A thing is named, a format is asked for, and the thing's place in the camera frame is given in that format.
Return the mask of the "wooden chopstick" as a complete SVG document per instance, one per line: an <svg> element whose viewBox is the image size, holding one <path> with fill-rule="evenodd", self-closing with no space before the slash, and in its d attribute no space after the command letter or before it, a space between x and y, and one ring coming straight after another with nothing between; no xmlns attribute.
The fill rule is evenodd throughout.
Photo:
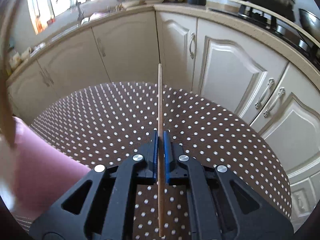
<svg viewBox="0 0 320 240"><path fill-rule="evenodd" d="M163 150L163 100L162 100L162 64L158 64L158 227L159 237L164 237L164 150Z"/></svg>
<svg viewBox="0 0 320 240"><path fill-rule="evenodd" d="M10 148L15 148L16 121L12 116L11 104L8 98L7 90L7 62L8 62L8 45L10 40L11 28L14 23L18 2L8 13L8 18L4 26L4 40L2 45L3 57L1 58L1 132Z"/></svg>

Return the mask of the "chrome sink faucet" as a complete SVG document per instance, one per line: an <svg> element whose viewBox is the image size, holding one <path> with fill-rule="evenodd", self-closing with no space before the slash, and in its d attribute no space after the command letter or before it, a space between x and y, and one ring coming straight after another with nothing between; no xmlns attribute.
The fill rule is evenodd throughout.
<svg viewBox="0 0 320 240"><path fill-rule="evenodd" d="M82 22L82 20L84 19L84 12L81 10L80 4L81 3L78 0L75 0L75 6L78 10L78 22Z"/></svg>

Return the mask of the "brown polka dot tablecloth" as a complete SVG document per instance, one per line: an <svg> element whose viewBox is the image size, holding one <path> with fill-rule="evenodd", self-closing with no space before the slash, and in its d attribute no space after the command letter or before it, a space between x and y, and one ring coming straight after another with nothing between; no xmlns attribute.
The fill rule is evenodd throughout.
<svg viewBox="0 0 320 240"><path fill-rule="evenodd" d="M203 166L225 165L290 222L291 191L270 146L244 120L199 95L163 87L163 133ZM158 87L105 83L60 99L31 123L50 146L89 167L120 165L157 131ZM138 185L131 239L192 239L184 185L164 184L159 237L158 179Z"/></svg>

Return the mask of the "black gas stove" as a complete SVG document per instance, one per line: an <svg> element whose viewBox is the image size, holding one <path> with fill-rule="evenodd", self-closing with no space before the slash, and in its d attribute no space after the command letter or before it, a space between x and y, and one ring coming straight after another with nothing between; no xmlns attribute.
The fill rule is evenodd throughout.
<svg viewBox="0 0 320 240"><path fill-rule="evenodd" d="M281 39L319 69L319 41L300 23L299 9L274 0L207 0L212 11L224 11Z"/></svg>

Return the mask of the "stainless steel sink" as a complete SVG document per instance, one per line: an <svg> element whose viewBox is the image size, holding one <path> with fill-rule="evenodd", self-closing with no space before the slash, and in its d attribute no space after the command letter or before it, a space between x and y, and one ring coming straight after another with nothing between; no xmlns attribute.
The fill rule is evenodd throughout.
<svg viewBox="0 0 320 240"><path fill-rule="evenodd" d="M120 12L122 10L124 10L124 8L123 8L123 6L121 4L118 4L115 7L107 7L106 11L94 12L91 15L89 15L88 17L84 17L80 22L72 23L72 24L69 24L69 25L61 28L60 30L58 30L58 31L54 32L53 34L51 34L51 36L52 37L59 36L59 35L62 35L63 33L67 33L69 31L73 31L73 30L75 30L75 29L77 29L77 28L79 28L79 27L81 27L83 25L88 24L90 21L103 18L103 17L105 17L107 15L114 14L114 13Z"/></svg>

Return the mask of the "pink cylindrical utensil holder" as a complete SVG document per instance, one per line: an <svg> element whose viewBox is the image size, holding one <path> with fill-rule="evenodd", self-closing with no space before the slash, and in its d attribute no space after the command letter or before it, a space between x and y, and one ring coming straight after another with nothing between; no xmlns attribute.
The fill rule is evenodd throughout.
<svg viewBox="0 0 320 240"><path fill-rule="evenodd" d="M1 198L18 217L34 220L89 171L15 118L15 147L1 136Z"/></svg>

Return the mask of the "cream lower kitchen cabinets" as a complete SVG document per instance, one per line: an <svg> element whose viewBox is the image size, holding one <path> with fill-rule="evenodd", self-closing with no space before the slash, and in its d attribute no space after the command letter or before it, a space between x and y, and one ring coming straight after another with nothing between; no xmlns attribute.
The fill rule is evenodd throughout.
<svg viewBox="0 0 320 240"><path fill-rule="evenodd" d="M225 107L270 146L289 180L291 219L319 201L319 72L279 38L230 16L158 5L55 37L8 79L31 123L52 104L105 83L164 85Z"/></svg>

